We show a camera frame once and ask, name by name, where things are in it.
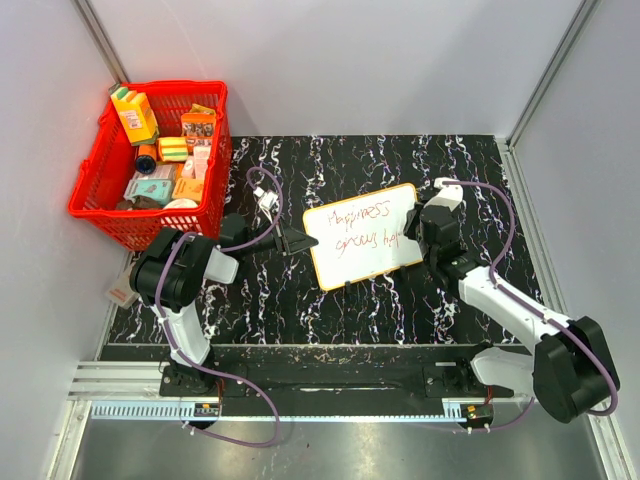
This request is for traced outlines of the white board with orange frame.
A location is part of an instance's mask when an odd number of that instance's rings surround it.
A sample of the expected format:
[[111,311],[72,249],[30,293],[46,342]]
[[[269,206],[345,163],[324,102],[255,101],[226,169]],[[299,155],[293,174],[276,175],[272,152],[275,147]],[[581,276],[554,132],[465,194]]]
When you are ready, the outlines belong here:
[[311,256],[319,287],[334,290],[422,261],[404,235],[406,214],[417,201],[415,187],[394,187],[306,210],[305,233],[318,241]]

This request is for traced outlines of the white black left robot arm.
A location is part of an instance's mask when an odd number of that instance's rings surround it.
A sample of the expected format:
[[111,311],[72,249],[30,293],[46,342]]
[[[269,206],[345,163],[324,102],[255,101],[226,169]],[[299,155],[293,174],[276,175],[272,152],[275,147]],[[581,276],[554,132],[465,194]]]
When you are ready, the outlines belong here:
[[218,239],[171,227],[159,231],[134,263],[129,285],[155,314],[171,359],[185,366],[181,381],[187,389],[206,395],[217,381],[215,369],[206,364],[211,347],[195,305],[203,282],[234,283],[247,255],[274,250],[288,257],[318,245],[281,220],[252,229],[237,213],[223,217]]

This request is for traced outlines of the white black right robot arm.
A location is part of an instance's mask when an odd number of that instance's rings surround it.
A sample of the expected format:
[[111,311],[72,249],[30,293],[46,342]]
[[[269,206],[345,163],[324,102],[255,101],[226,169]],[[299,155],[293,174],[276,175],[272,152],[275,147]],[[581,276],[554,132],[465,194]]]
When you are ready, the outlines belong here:
[[460,392],[476,396],[488,386],[509,389],[538,402],[561,423],[616,410],[620,380],[596,321],[571,319],[511,286],[463,247],[446,206],[415,204],[406,214],[403,233],[418,244],[438,287],[499,323],[527,350],[517,354],[480,348],[454,373]]

